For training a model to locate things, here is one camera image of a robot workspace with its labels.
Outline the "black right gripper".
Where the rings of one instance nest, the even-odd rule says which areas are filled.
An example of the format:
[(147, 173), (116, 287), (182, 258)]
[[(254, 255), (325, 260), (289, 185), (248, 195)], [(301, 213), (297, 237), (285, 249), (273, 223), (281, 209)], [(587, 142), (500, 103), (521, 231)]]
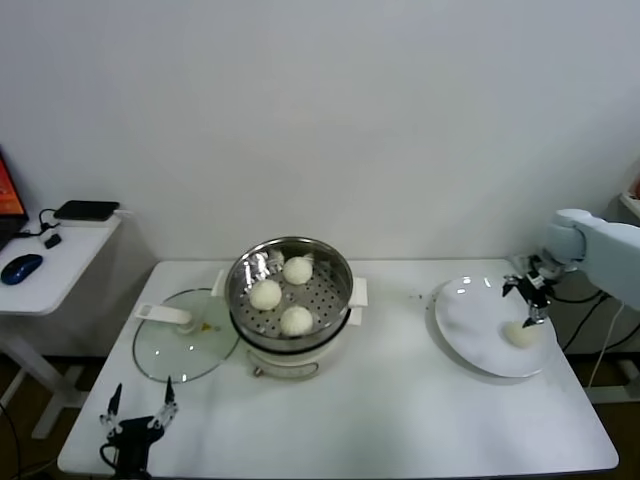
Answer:
[(505, 275), (503, 280), (502, 295), (507, 296), (513, 289), (518, 289), (529, 306), (528, 317), (522, 324), (522, 328), (543, 324), (548, 317), (547, 307), (550, 304), (545, 293), (545, 285), (536, 287), (528, 277), (518, 275)]

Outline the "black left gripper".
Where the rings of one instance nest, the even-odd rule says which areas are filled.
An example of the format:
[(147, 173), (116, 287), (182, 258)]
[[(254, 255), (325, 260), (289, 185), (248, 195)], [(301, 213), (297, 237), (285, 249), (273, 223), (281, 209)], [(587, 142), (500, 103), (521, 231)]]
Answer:
[(107, 435), (115, 435), (112, 443), (117, 450), (117, 465), (146, 465), (151, 446), (164, 436), (165, 428), (178, 411), (171, 377), (167, 378), (164, 403), (154, 417), (123, 420), (119, 424), (121, 395), (122, 384), (119, 384), (109, 399), (107, 411), (100, 415), (100, 423)]

